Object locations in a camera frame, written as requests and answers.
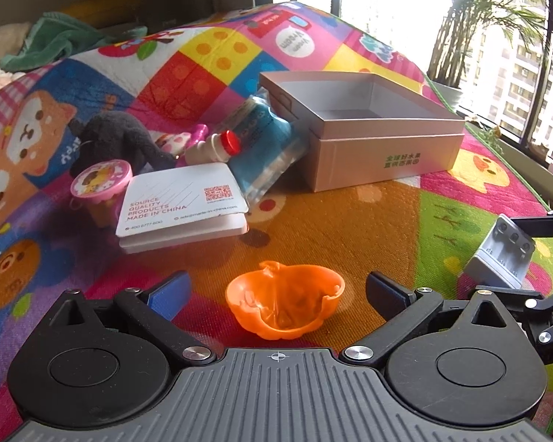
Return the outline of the orange pumpkin bowl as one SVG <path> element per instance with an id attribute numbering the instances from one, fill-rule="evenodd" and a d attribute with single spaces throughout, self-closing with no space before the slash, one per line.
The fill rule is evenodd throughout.
<path id="1" fill-rule="evenodd" d="M 265 340 L 296 339 L 337 310 L 345 281 L 324 266 L 266 260 L 226 286 L 226 303 L 242 328 Z"/>

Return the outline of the pink-lidded yellow pudding cup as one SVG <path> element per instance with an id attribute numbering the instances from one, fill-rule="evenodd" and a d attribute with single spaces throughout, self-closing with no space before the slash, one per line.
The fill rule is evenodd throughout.
<path id="1" fill-rule="evenodd" d="M 132 179 L 132 166 L 110 160 L 89 166 L 74 178 L 70 193 L 87 209 L 99 228 L 114 227 Z"/>

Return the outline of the beige pillow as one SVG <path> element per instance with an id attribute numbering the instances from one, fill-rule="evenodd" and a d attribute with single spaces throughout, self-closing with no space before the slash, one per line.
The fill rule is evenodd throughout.
<path id="1" fill-rule="evenodd" d="M 31 22 L 0 26 L 0 60 L 6 55 L 17 55 L 21 51 L 31 28 Z"/>

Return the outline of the blue wet wipes pack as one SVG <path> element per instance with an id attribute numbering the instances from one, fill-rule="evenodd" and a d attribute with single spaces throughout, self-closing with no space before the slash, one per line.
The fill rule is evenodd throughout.
<path id="1" fill-rule="evenodd" d="M 240 139 L 240 153 L 227 162 L 249 208 L 309 149 L 307 130 L 278 117 L 268 91 L 259 89 L 219 124 Z"/>

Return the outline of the green towel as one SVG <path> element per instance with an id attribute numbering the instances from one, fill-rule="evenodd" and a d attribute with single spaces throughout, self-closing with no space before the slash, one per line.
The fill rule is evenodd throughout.
<path id="1" fill-rule="evenodd" d="M 147 27 L 132 25 L 125 31 L 105 33 L 65 13 L 46 12 L 32 25 L 21 50 L 0 60 L 1 70 L 28 72 L 60 59 L 99 47 L 144 37 Z"/>

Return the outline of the white plant pot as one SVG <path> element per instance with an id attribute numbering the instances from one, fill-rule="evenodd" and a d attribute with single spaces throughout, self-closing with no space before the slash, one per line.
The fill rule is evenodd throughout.
<path id="1" fill-rule="evenodd" d="M 449 108 L 456 110 L 459 107 L 460 98 L 462 98 L 461 89 L 453 88 L 436 81 L 432 81 L 431 84 L 434 85 L 435 90 L 441 95 L 441 98 L 444 99 Z"/>

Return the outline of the pink plastic strainer scoop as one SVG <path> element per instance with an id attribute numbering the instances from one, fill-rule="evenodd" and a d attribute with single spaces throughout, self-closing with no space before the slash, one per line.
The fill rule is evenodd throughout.
<path id="1" fill-rule="evenodd" d="M 154 138 L 154 142 L 161 150 L 174 156 L 177 166 L 181 166 L 181 159 L 185 156 L 185 152 L 198 142 L 204 141 L 208 135 L 209 127 L 205 124 L 198 124 L 191 132 L 160 134 Z"/>

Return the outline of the pink cardboard box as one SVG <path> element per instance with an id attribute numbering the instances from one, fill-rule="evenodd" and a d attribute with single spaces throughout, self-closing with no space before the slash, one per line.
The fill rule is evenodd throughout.
<path id="1" fill-rule="evenodd" d="M 375 74 L 278 71 L 258 78 L 271 107 L 306 131 L 300 170 L 314 192 L 452 168 L 465 122 Z"/>

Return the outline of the small red-capped white bottle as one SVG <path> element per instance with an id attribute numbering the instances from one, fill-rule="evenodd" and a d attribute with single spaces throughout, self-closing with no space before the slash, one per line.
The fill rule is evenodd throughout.
<path id="1" fill-rule="evenodd" d="M 211 134 L 190 147 L 184 156 L 187 166 L 207 163 L 227 163 L 241 151 L 240 138 L 231 130 Z"/>

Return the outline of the black plush toy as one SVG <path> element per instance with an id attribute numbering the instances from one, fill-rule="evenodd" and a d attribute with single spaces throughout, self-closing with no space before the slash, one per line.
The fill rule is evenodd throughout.
<path id="1" fill-rule="evenodd" d="M 80 139 L 80 153 L 70 167 L 73 178 L 90 166 L 112 160 L 129 163 L 135 175 L 146 165 L 160 171 L 174 168 L 177 162 L 153 142 L 146 127 L 130 113 L 105 111 L 85 124 L 73 118 L 67 127 Z"/>

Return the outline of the colourful cartoon play mat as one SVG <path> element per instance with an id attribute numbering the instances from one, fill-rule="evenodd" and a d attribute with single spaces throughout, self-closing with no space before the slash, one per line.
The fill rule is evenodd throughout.
<path id="1" fill-rule="evenodd" d="M 545 208 L 416 64 L 302 4 L 33 70 L 0 90 L 0 441 L 21 424 L 8 367 L 65 290 L 105 298 L 183 269 L 178 325 L 251 345 L 229 282 L 316 264 L 345 290 L 298 344 L 337 350 L 382 323 L 371 270 L 463 297 L 495 219 Z"/>

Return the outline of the white card booklet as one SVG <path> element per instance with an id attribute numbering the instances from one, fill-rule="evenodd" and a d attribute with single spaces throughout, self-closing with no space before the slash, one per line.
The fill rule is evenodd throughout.
<path id="1" fill-rule="evenodd" d="M 182 166 L 132 179 L 115 235 L 124 252 L 148 252 L 243 235 L 247 212 L 247 201 L 226 164 Z"/>

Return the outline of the yellow cushion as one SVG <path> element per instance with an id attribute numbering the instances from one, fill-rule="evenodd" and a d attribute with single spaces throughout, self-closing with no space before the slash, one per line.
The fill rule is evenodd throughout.
<path id="1" fill-rule="evenodd" d="M 108 28 L 136 21 L 142 0 L 84 0 L 67 6 L 60 13 L 94 28 Z"/>

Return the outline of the tall green plant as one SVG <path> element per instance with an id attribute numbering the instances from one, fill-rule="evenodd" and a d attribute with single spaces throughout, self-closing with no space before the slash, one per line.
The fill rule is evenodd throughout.
<path id="1" fill-rule="evenodd" d="M 547 0 L 452 0 L 442 19 L 428 64 L 428 79 L 458 88 L 476 32 L 498 27 L 507 40 L 525 47 L 542 43 Z"/>

